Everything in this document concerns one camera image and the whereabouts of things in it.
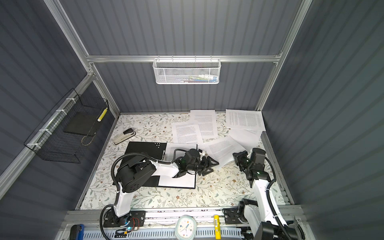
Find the beige black clip folder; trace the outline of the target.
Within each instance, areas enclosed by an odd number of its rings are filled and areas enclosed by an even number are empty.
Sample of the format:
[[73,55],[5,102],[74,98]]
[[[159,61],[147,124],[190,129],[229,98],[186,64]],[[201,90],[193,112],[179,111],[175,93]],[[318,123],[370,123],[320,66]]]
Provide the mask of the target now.
[[158,187],[159,176],[175,177],[179,168],[164,161],[167,143],[130,142],[115,176],[119,189],[132,193],[141,187]]

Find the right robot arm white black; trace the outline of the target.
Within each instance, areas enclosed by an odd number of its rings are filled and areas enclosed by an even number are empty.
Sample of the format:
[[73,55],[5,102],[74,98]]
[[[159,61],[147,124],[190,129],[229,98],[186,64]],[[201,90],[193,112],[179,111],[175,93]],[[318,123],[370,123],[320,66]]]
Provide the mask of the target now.
[[239,219],[251,227],[254,240],[298,240],[294,228],[284,220],[272,193],[272,179],[265,171],[266,151],[253,148],[247,151],[233,153],[235,164],[246,175],[252,192],[256,196],[256,205],[247,200],[239,206]]

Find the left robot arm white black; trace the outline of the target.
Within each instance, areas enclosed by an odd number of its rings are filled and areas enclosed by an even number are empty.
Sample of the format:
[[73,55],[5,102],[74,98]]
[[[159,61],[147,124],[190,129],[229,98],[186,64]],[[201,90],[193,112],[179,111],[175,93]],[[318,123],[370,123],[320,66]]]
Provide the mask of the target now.
[[158,160],[146,153],[128,153],[119,157],[112,166],[111,177],[117,187],[114,204],[106,206],[100,215],[102,227],[139,227],[143,220],[131,212],[135,192],[152,178],[160,187],[194,188],[196,177],[214,171],[219,162],[205,151],[175,149],[170,161]]

